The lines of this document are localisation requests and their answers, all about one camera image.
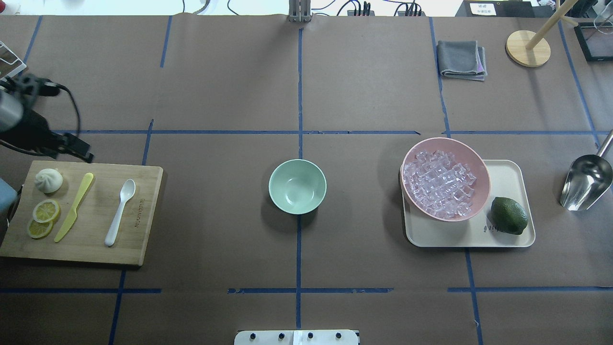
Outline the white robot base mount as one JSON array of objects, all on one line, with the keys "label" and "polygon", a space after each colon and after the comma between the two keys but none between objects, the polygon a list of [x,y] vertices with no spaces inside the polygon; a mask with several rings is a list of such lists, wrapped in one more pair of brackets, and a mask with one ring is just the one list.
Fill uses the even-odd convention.
[{"label": "white robot base mount", "polygon": [[359,345],[357,330],[243,330],[235,338],[235,345]]}]

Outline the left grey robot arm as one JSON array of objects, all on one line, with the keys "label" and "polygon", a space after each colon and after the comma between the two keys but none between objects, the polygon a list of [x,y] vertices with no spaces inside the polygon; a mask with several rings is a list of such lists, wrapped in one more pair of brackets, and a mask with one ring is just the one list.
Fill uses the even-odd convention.
[{"label": "left grey robot arm", "polygon": [[52,159],[67,154],[85,163],[92,163],[94,159],[88,143],[77,135],[52,131],[48,120],[17,96],[1,92],[0,115],[1,145],[10,150]]}]

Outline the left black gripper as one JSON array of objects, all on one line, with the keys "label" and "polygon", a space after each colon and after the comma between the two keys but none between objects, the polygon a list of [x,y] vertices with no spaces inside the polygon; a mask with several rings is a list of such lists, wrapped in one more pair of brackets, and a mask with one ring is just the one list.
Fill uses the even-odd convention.
[{"label": "left black gripper", "polygon": [[48,156],[56,159],[68,154],[92,163],[90,145],[75,135],[59,135],[49,129],[48,122],[34,111],[1,110],[1,145],[19,153]]}]

